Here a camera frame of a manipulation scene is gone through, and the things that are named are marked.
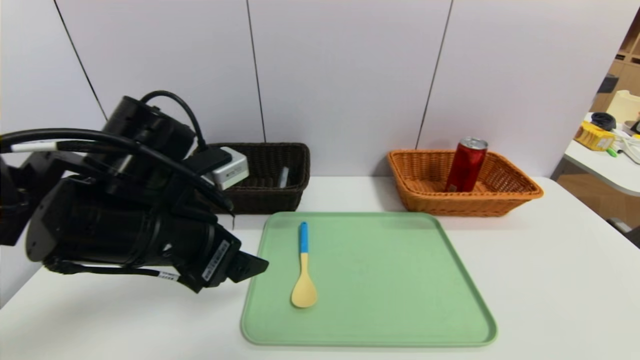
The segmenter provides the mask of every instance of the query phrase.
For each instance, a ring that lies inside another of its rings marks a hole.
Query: spoon
[[[297,307],[310,307],[316,303],[318,294],[309,277],[309,230],[306,222],[300,224],[300,277],[291,293],[291,302]]]

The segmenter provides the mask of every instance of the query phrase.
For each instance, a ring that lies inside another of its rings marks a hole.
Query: can lid
[[[486,141],[478,138],[473,138],[471,136],[463,138],[462,140],[460,140],[460,143],[465,147],[468,147],[469,149],[475,150],[485,150],[487,147],[489,147],[489,144]]]

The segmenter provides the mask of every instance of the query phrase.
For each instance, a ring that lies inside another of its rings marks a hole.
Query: white wall
[[[51,0],[3,0],[1,131],[104,124]],[[25,156],[3,156],[20,165]],[[40,268],[24,240],[0,249],[0,306]]]
[[[450,0],[249,0],[266,140],[312,175],[389,174],[414,148]]]
[[[530,176],[549,176],[639,5],[454,0],[419,147],[478,136]]]
[[[58,0],[98,99],[168,90],[195,113],[208,142],[262,142],[245,0]],[[189,123],[173,101],[154,99]]]

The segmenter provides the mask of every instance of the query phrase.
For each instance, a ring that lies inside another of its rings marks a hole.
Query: table surface
[[[439,217],[497,322],[486,347],[260,347],[240,333],[248,282],[196,295],[161,279],[41,269],[0,310],[0,358],[640,359],[640,250],[555,182],[534,180],[545,196],[504,217]],[[404,208],[391,178],[313,177],[299,210]],[[257,251],[266,219],[238,217],[243,250]]]
[[[585,120],[590,119],[591,114],[588,113]],[[618,191],[640,196],[640,165],[627,155],[620,154],[614,158],[606,151],[592,151],[572,140],[564,157]]]

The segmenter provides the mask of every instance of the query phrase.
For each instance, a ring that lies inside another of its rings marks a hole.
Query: red can
[[[484,163],[488,144],[478,138],[460,140],[447,179],[446,192],[471,192]]]

